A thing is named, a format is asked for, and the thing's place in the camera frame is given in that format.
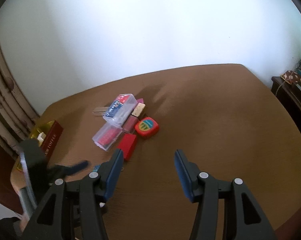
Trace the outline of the clear box red contents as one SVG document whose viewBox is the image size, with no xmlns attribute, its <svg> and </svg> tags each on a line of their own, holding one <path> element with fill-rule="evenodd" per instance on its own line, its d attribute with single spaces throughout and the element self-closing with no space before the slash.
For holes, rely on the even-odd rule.
<svg viewBox="0 0 301 240">
<path fill-rule="evenodd" d="M 122 133 L 122 128 L 105 123 L 93 136 L 92 140 L 99 148 L 108 151 Z"/>
</svg>

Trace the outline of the red wooden block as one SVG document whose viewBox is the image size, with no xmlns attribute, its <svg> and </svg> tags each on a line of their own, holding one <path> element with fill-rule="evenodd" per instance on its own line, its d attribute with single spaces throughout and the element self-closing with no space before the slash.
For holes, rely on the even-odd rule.
<svg viewBox="0 0 301 240">
<path fill-rule="evenodd" d="M 138 142 L 138 137 L 135 134 L 125 134 L 120 140 L 117 149 L 123 153 L 124 161 L 129 161 Z"/>
</svg>

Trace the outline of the clear box blue label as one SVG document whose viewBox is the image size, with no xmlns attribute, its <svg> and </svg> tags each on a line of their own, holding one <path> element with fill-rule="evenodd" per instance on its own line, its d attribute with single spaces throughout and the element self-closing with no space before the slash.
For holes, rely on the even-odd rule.
<svg viewBox="0 0 301 240">
<path fill-rule="evenodd" d="M 120 94 L 108 107 L 103 119 L 113 126 L 122 126 L 138 104 L 133 94 Z"/>
</svg>

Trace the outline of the red round tape measure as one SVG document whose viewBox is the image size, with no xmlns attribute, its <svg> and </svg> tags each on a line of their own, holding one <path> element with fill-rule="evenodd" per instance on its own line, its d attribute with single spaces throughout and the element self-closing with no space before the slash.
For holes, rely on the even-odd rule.
<svg viewBox="0 0 301 240">
<path fill-rule="evenodd" d="M 144 139 L 148 139 L 158 133 L 159 128 L 159 124 L 150 117 L 142 119 L 135 125 L 137 134 Z"/>
</svg>

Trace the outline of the silver metal bar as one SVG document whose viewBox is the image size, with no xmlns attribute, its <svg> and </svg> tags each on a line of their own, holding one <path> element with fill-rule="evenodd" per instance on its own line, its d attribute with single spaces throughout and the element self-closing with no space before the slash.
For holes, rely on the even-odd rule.
<svg viewBox="0 0 301 240">
<path fill-rule="evenodd" d="M 102 116 L 106 113 L 108 107 L 96 107 L 93 109 L 93 115 L 95 116 Z"/>
</svg>

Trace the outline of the red gold tin box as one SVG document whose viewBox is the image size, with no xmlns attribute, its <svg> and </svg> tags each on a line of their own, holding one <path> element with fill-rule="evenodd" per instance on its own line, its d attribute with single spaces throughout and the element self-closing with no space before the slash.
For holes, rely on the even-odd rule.
<svg viewBox="0 0 301 240">
<path fill-rule="evenodd" d="M 36 125 L 27 139 L 36 140 L 39 148 L 45 154 L 46 160 L 49 161 L 63 130 L 58 121 L 52 120 Z"/>
</svg>

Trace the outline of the beige patterned curtain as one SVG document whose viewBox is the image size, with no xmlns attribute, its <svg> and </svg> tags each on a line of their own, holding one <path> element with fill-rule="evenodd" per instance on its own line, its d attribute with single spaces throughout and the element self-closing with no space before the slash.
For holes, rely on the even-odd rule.
<svg viewBox="0 0 301 240">
<path fill-rule="evenodd" d="M 19 143 L 30 135 L 39 119 L 17 85 L 0 46 L 0 146 L 16 159 Z"/>
</svg>

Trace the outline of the gold glitter block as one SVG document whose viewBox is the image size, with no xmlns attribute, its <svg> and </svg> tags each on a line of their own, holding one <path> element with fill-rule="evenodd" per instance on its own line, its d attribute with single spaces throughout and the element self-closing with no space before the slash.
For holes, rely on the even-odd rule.
<svg viewBox="0 0 301 240">
<path fill-rule="evenodd" d="M 132 116 L 140 119 L 144 115 L 145 109 L 146 105 L 144 103 L 139 102 L 132 111 Z"/>
</svg>

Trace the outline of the dark side shelf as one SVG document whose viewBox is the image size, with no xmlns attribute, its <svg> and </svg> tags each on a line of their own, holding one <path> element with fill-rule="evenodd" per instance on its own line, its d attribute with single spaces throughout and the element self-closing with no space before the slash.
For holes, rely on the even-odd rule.
<svg viewBox="0 0 301 240">
<path fill-rule="evenodd" d="M 292 69 L 301 75 L 301 60 Z M 301 84 L 289 84 L 280 76 L 271 78 L 271 91 L 287 110 L 301 133 Z"/>
</svg>

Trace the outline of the patterned brown pouch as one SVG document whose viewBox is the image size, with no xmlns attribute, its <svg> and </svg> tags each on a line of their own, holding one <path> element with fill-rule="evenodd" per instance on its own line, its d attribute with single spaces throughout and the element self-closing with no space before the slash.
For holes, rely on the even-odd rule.
<svg viewBox="0 0 301 240">
<path fill-rule="evenodd" d="M 301 84 L 301 75 L 293 70 L 287 70 L 281 75 L 281 78 L 289 84 L 299 83 Z"/>
</svg>

